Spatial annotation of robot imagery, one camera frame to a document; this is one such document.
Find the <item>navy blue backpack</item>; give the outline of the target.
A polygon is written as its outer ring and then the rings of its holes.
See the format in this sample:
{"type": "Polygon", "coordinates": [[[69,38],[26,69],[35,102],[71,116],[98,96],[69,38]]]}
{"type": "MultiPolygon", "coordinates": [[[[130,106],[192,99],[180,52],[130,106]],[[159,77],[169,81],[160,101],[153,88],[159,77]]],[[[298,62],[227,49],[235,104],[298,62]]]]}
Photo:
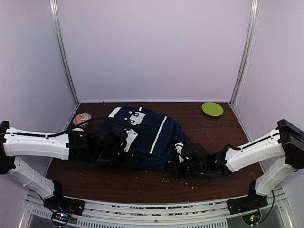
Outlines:
{"type": "Polygon", "coordinates": [[[103,125],[118,125],[138,133],[131,145],[140,158],[133,168],[136,170],[165,171],[175,152],[173,146],[190,142],[175,120],[142,107],[116,107],[103,125]]]}

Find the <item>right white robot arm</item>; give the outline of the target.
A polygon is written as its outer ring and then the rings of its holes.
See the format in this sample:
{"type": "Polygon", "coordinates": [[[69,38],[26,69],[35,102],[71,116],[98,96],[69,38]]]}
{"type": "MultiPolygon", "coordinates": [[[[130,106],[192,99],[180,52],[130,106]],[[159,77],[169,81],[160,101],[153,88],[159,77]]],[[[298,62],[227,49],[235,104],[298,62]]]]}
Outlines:
{"type": "Polygon", "coordinates": [[[290,173],[304,167],[304,132],[289,121],[278,121],[270,133],[254,141],[224,149],[211,155],[199,143],[176,143],[176,158],[167,165],[168,171],[180,178],[185,174],[221,178],[254,163],[272,157],[277,160],[259,178],[252,181],[248,196],[244,197],[246,209],[254,209],[290,173]]]}

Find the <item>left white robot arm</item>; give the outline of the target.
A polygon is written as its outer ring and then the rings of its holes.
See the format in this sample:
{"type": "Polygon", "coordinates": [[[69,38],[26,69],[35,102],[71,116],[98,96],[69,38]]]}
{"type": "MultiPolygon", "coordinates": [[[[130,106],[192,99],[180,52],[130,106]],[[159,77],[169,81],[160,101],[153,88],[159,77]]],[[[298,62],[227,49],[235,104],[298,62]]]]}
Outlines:
{"type": "Polygon", "coordinates": [[[138,133],[116,123],[105,123],[99,131],[87,134],[81,128],[58,133],[18,130],[8,121],[0,124],[0,173],[14,176],[58,211],[68,207],[62,185],[47,179],[28,166],[22,156],[41,156],[67,161],[124,163],[136,156],[131,145],[138,133]]]}

